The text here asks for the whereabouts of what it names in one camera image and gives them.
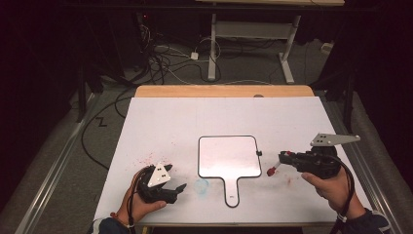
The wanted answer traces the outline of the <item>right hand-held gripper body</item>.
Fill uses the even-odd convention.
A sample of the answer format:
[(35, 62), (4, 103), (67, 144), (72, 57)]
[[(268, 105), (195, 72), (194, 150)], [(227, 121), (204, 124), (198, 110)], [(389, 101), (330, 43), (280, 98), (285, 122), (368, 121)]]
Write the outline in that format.
[(336, 145), (357, 141), (360, 136), (317, 134), (309, 151), (294, 154), (293, 166), (300, 173), (310, 173), (321, 179), (335, 177), (343, 167)]

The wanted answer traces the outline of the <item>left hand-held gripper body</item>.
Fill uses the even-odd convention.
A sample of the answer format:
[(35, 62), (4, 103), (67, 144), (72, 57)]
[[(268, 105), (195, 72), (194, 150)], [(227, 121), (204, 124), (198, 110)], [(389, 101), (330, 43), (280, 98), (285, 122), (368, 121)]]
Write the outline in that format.
[(162, 163), (151, 165), (143, 170), (137, 183), (137, 193), (145, 203), (165, 201), (173, 204), (177, 200), (177, 194), (163, 188), (168, 181), (170, 181), (169, 172)]

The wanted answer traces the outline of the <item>white marker with red cap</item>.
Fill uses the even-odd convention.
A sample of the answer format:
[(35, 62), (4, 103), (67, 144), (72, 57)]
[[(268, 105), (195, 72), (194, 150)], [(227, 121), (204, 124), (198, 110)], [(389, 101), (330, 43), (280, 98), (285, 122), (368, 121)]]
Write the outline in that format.
[(276, 173), (277, 168), (281, 165), (280, 160), (267, 171), (267, 176), (273, 176)]

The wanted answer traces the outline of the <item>small whiteboard with handle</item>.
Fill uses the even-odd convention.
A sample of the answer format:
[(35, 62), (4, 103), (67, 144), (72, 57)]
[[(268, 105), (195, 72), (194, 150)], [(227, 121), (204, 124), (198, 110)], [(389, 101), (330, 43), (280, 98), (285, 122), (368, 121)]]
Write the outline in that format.
[(225, 203), (235, 208), (240, 203), (238, 180), (262, 174), (260, 153), (254, 136), (201, 136), (198, 175), (220, 178), (224, 183)]

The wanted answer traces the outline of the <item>person's left hand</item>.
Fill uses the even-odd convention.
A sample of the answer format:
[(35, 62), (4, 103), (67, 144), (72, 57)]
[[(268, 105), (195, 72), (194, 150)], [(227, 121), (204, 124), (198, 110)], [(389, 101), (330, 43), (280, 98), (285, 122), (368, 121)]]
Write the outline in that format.
[(129, 218), (132, 217), (133, 223), (140, 222), (146, 215), (164, 208), (165, 201), (155, 203), (145, 203), (134, 190), (134, 184), (141, 171), (138, 171), (132, 178), (131, 185), (124, 195), (121, 207), (116, 212), (123, 223), (129, 224)]

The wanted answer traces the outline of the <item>person's right hand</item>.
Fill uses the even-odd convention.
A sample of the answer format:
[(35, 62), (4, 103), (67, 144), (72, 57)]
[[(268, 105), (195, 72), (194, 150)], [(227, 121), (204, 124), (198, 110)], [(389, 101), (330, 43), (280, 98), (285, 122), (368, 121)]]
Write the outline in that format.
[[(341, 169), (337, 176), (329, 179), (321, 179), (310, 173), (301, 175), (307, 182), (312, 184), (320, 197), (328, 201), (331, 209), (337, 213), (344, 211), (346, 201), (350, 195), (348, 177), (344, 169)], [(365, 209), (359, 201), (357, 194), (352, 195), (346, 218), (355, 219), (365, 214)]]

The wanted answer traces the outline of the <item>large white table sheet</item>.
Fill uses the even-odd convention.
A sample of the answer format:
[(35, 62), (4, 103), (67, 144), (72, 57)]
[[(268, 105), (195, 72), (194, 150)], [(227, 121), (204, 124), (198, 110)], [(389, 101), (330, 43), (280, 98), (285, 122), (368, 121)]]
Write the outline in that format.
[(135, 97), (95, 215), (117, 211), (133, 175), (163, 162), (172, 166), (167, 186), (186, 188), (174, 204), (145, 217), (144, 225), (332, 223), (336, 213), (287, 165), (273, 176), (239, 179), (240, 202), (228, 207), (223, 181), (198, 175), (198, 145), (206, 136), (253, 136), (252, 154), (268, 170), (281, 151), (306, 151), (317, 134), (333, 131), (317, 97)]

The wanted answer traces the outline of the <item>wooden table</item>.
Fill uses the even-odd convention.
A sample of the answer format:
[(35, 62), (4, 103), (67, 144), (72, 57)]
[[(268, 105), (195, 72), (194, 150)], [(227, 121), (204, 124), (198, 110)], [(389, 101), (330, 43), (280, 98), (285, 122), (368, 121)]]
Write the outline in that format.
[[(314, 97), (312, 91), (307, 87), (299, 87), (299, 86), (293, 86), (293, 87), (288, 87), (288, 86), (276, 86), (276, 87), (271, 87), (271, 86), (165, 86), (165, 87), (143, 86), (137, 89), (136, 94), (133, 98), (309, 98), (309, 97)], [(324, 199), (323, 197), (321, 197), (327, 202), (329, 208), (336, 213), (335, 221), (330, 223), (332, 226), (330, 234), (342, 234), (341, 231), (339, 230), (339, 223), (337, 220), (337, 216), (338, 215), (346, 216), (350, 201), (352, 199), (352, 195), (356, 193), (356, 189), (357, 189), (357, 181), (352, 174), (351, 168), (348, 164), (348, 159), (342, 149), (341, 144), (336, 145), (336, 150), (337, 150), (338, 157), (341, 159), (341, 162), (343, 165), (341, 169), (345, 170), (346, 175), (348, 177), (348, 186), (350, 188), (350, 195), (346, 201), (344, 211), (342, 211), (341, 213), (337, 213), (336, 211), (331, 209), (328, 204), (328, 201)], [(159, 163), (150, 164), (140, 169), (141, 174), (138, 176), (134, 184), (134, 190), (136, 193), (137, 193), (137, 183), (138, 183), (138, 180), (140, 179), (140, 176), (143, 174), (143, 170), (145, 168), (148, 168), (151, 165), (156, 166), (158, 164)], [(268, 170), (262, 170), (261, 175), (266, 175)], [(168, 182), (163, 186), (164, 189), (174, 190), (177, 187), (176, 186), (175, 188), (169, 188), (167, 186)], [(357, 195), (357, 197), (362, 204), (362, 197), (359, 195)], [(142, 224), (141, 221), (138, 223), (133, 223), (132, 217), (129, 218), (129, 224), (133, 225), (135, 229), (138, 225)], [(191, 224), (191, 225), (194, 225), (197, 227), (209, 227), (209, 228), (215, 228), (218, 226), (230, 226), (230, 225), (198, 225), (198, 224)], [(174, 226), (186, 226), (186, 225), (166, 225), (166, 226), (174, 227)], [(252, 225), (252, 226), (241, 225), (241, 226), (234, 226), (234, 227), (236, 227), (237, 229), (244, 229), (244, 228), (253, 229), (253, 228), (260, 227), (260, 226), (261, 225)]]

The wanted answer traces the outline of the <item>aluminium floor rail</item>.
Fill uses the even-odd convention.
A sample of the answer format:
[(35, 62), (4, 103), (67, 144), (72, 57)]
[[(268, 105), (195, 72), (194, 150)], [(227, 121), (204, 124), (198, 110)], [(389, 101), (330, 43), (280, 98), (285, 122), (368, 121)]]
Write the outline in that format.
[(27, 209), (22, 218), (15, 234), (32, 234), (43, 211), (47, 207), (56, 186), (66, 168), (69, 158), (72, 154), (75, 143), (80, 138), (81, 132), (85, 129), (86, 122), (91, 116), (100, 95), (90, 94), (87, 100), (87, 110), (84, 116), (76, 122), (73, 131), (71, 132), (66, 144), (63, 146), (58, 157), (49, 169), (44, 181), (42, 182), (38, 192), (33, 198), (32, 203)]
[(406, 214), (402, 213), (407, 184), (380, 140), (360, 99), (355, 97), (352, 101), (349, 127), (345, 126), (343, 101), (328, 101), (324, 97), (321, 101), (338, 134), (358, 135), (361, 138), (361, 141), (344, 144), (343, 147), (372, 209), (389, 219), (392, 234), (408, 234)]

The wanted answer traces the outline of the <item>white metal desk frame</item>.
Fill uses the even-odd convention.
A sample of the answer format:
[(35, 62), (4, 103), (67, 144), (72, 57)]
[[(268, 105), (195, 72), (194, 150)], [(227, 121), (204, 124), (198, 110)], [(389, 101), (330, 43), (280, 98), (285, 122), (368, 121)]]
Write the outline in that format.
[(216, 60), (220, 53), (220, 46), (216, 41), (220, 38), (248, 38), (248, 39), (282, 39), (286, 41), (285, 50), (279, 53), (279, 61), (283, 77), (287, 84), (294, 84), (294, 78), (288, 64), (288, 57), (295, 39), (301, 17), (295, 16), (292, 22), (252, 22), (218, 20), (216, 14), (211, 17), (210, 49), (208, 58), (209, 81), (216, 80)]

